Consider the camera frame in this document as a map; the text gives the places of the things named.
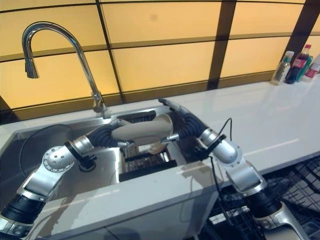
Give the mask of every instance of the countertop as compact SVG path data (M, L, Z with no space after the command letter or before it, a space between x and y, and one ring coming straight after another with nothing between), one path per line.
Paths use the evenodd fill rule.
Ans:
M189 109L217 132L231 117L232 140L241 147L247 161L258 171L267 173L319 154L319 93L320 77L317 75L310 83L274 86L269 82L259 82L168 99ZM148 100L111 106L109 109L117 113L158 104L157 100ZM85 110L1 125L0 147L17 130L93 117L95 113L92 110ZM224 134L229 136L229 126ZM203 180L199 175L199 169L208 166L210 163L207 160L194 162L187 168L178 166L168 169L165 174L156 172L71 198L50 201L39 216L33 234L35 236L40 232L45 236L79 228L81 231L92 230L119 221L126 213L127 218L128 214L137 214L142 208L145 211L146 206L160 206L164 201L174 202L178 198L190 197L190 194L196 195L197 191L214 185L211 177ZM199 175L199 178L186 181L187 172ZM227 181L224 174L218 174L218 177L223 182ZM144 190L148 188L161 191L146 195ZM128 195L133 196L130 204L123 202ZM43 226L48 224L52 215L57 215L58 221L46 229Z

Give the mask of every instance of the kitchen sink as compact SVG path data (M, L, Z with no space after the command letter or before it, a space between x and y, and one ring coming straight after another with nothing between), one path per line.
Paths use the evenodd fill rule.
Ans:
M89 118L81 121L59 122L50 127L40 126L16 131L0 151L0 209L24 181L21 168L26 175L29 175L41 164L43 154L51 147L62 146L65 141L74 140L117 118L136 123L151 121L155 116L162 114L170 116L174 131L183 124L176 113L170 111L169 107L161 105L120 112L108 119ZM96 156L96 167L92 171L84 172L76 162L63 176L51 200L75 196L197 161L197 157L191 151L192 147L197 145L198 141L195 138L188 138L179 143L169 143L156 155L145 153L140 155L135 146L133 146L134 149L129 149L130 151L128 149L124 151L118 147L95 148L88 155Z

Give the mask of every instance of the plastic bottle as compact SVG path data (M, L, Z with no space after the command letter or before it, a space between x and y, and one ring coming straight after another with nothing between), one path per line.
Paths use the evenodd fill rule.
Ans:
M307 71L308 67L310 66L310 64L311 64L313 59L314 59L313 56L308 56L308 59L305 62L304 67L302 68L302 70L300 71L298 77L296 78L297 82L300 82L302 80L302 77L305 75L305 73L306 73L306 71Z
M319 70L320 70L320 54L316 56L311 66L306 70L304 76L302 77L302 80L305 82L310 82Z
M285 78L290 70L290 67L291 67L290 62L291 62L292 56L294 54L295 53L293 51L286 51L285 52L282 61L276 67L276 70L271 78L272 84L279 85L285 80Z
M294 84L295 81L297 81L297 77L298 77L300 71L303 69L303 67L305 66L305 64L308 60L310 48L311 48L311 45L306 44L304 49L302 50L302 52L300 52L296 56L296 58L292 64L292 68L285 78L285 81L284 81L285 83Z

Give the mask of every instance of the chrome faucet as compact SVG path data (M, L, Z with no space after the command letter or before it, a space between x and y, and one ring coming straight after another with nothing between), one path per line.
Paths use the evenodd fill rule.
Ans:
M33 52L31 49L31 40L34 34L40 30L52 30L64 36L73 45L76 54L81 62L82 68L84 70L86 79L88 80L90 87L92 89L92 97L94 100L93 110L96 113L101 113L103 118L106 118L107 106L101 93L99 92L97 85L95 83L94 77L90 71L86 56L84 51L78 42L78 40L65 28L49 21L38 21L29 25L23 32L22 35L22 49L25 59L25 71L28 78L37 79L39 78L38 71L35 65Z

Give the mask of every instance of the black dish rack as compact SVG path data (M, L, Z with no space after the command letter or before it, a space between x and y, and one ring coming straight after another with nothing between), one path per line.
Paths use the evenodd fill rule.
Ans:
M311 240L320 240L320 156L268 173L263 176ZM252 214L232 186L221 190L228 223L218 202L206 222L199 239L206 240L265 240L253 221Z

